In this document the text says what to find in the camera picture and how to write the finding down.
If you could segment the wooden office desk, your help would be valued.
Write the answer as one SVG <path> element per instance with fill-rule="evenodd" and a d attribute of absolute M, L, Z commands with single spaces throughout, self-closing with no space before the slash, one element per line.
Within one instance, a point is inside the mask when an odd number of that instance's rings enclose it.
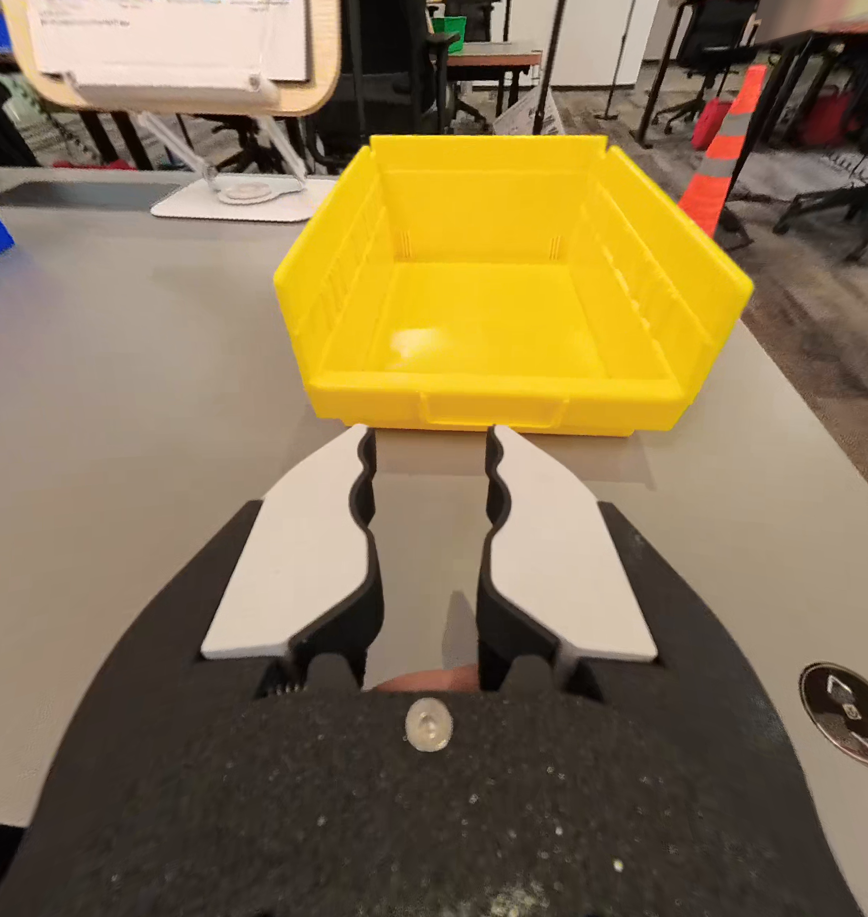
<path fill-rule="evenodd" d="M 527 41 L 465 41 L 448 56 L 449 83 L 497 83 L 495 115 L 515 105 L 520 96 L 520 78 L 542 63 L 543 51 Z"/>
<path fill-rule="evenodd" d="M 703 2 L 682 2 L 669 29 L 669 35 L 657 65 L 653 83 L 646 99 L 637 128 L 631 131 L 631 137 L 642 149 L 651 149 L 652 143 L 646 139 L 646 133 L 656 116 L 656 105 L 664 78 L 670 65 L 675 63 L 673 48 L 684 17 L 689 21 L 700 15 Z M 784 106 L 788 103 L 797 82 L 803 75 L 807 61 L 817 52 L 823 52 L 834 44 L 848 40 L 868 38 L 868 13 L 854 17 L 840 17 L 825 22 L 804 22 L 799 28 L 790 31 L 764 29 L 764 18 L 761 11 L 752 14 L 749 25 L 744 26 L 744 34 L 749 34 L 746 47 L 755 52 L 779 52 L 780 57 L 762 92 L 760 101 L 752 118 L 744 154 L 749 154 L 758 144 L 766 142 L 779 121 Z"/>

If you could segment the yellow plastic bin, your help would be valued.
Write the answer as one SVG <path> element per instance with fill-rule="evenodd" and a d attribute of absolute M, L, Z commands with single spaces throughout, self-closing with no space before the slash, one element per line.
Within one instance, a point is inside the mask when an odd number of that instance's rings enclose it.
<path fill-rule="evenodd" d="M 602 135 L 375 136 L 274 275 L 315 413 L 668 431 L 753 282 Z"/>

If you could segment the black office chair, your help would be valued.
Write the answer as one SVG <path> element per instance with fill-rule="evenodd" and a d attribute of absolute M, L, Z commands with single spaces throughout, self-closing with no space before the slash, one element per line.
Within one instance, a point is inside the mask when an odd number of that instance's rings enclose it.
<path fill-rule="evenodd" d="M 702 114 L 716 81 L 724 83 L 734 66 L 749 63 L 755 56 L 754 51 L 746 51 L 744 37 L 758 7 L 755 1 L 676 2 L 676 15 L 647 98 L 642 128 L 657 126 L 660 118 L 667 116 L 663 133 L 669 135 L 677 121 L 691 122 Z M 655 110 L 672 66 L 682 68 L 688 76 L 702 77 L 702 86 L 690 101 Z"/>
<path fill-rule="evenodd" d="M 845 210 L 844 218 L 847 222 L 860 217 L 867 221 L 859 241 L 844 257 L 845 262 L 859 262 L 868 250 L 868 180 L 858 186 L 798 194 L 774 223 L 772 233 L 785 235 L 802 216 L 838 209 Z"/>
<path fill-rule="evenodd" d="M 453 133 L 458 101 L 448 75 L 448 33 L 434 31 L 428 6 L 340 3 L 340 76 L 307 121 L 329 167 L 343 169 L 374 136 Z"/>

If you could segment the printed paper on black stand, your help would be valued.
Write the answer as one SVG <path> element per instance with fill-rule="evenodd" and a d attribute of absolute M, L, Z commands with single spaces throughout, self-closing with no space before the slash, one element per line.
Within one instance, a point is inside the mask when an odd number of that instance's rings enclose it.
<path fill-rule="evenodd" d="M 493 132 L 497 136 L 528 136 L 536 133 L 542 136 L 564 136 L 566 131 L 550 90 L 546 93 L 541 130 L 535 132 L 539 99 L 540 87 L 532 87 L 493 121 Z"/>

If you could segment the round metal table grommet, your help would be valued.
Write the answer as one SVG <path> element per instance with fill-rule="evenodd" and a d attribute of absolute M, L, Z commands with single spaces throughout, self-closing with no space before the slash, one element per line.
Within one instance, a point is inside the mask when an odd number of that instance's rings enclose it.
<path fill-rule="evenodd" d="M 837 750 L 868 766 L 868 681 L 831 662 L 807 666 L 798 680 L 811 722 Z"/>

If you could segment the red bag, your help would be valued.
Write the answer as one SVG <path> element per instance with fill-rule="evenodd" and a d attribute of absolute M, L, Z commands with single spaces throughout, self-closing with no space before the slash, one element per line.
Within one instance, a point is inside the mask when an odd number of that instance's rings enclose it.
<path fill-rule="evenodd" d="M 857 93 L 833 86 L 820 92 L 805 115 L 797 132 L 797 142 L 805 149 L 839 148 L 859 126 Z"/>
<path fill-rule="evenodd" d="M 692 148 L 697 152 L 706 151 L 718 132 L 731 108 L 731 102 L 716 96 L 709 100 L 697 119 L 692 132 Z"/>

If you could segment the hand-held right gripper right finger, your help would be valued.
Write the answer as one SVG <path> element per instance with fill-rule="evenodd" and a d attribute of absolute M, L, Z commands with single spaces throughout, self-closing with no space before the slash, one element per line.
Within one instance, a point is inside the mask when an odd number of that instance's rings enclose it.
<path fill-rule="evenodd" d="M 565 688 L 582 660 L 650 664 L 657 644 L 600 508 L 572 471 L 507 426 L 486 434 L 475 620 L 478 674 L 497 691 L 536 657 Z"/>

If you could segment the orange traffic cone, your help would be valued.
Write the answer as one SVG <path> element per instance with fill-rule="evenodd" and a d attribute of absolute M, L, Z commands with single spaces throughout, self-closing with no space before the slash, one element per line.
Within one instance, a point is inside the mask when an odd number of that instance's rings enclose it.
<path fill-rule="evenodd" d="M 710 237 L 715 236 L 724 210 L 768 69 L 766 64 L 748 67 L 720 131 L 704 151 L 700 166 L 680 198 L 680 209 Z"/>

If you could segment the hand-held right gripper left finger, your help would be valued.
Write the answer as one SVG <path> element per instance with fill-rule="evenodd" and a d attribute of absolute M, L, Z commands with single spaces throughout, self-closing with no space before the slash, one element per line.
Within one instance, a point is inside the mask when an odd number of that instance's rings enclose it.
<path fill-rule="evenodd" d="M 209 660 L 272 659 L 297 682 L 320 656 L 359 687 L 384 619 L 371 533 L 375 431 L 347 429 L 265 493 L 201 643 Z"/>

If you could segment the wooden sign board on stand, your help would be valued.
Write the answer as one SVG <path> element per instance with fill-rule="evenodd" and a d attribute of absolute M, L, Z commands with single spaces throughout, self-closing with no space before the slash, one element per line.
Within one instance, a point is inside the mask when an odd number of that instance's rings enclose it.
<path fill-rule="evenodd" d="M 309 177 L 279 118 L 332 96 L 341 70 L 340 2 L 3 2 L 13 53 L 45 99 L 134 114 L 193 180 L 153 205 L 161 219 L 306 223 L 333 186 Z M 162 116 L 244 117 L 289 170 L 221 174 Z"/>

